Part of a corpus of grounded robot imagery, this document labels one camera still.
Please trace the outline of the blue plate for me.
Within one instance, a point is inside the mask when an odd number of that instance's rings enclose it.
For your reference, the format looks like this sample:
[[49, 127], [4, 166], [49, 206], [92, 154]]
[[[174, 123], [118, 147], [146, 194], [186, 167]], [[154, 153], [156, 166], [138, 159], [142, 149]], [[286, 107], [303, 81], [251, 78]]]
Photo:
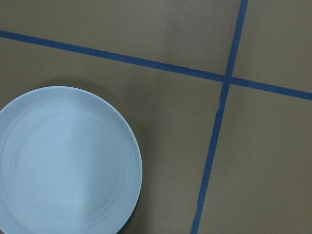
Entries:
[[27, 92], [0, 112], [0, 229], [116, 234], [141, 190], [142, 159], [124, 117], [82, 89]]

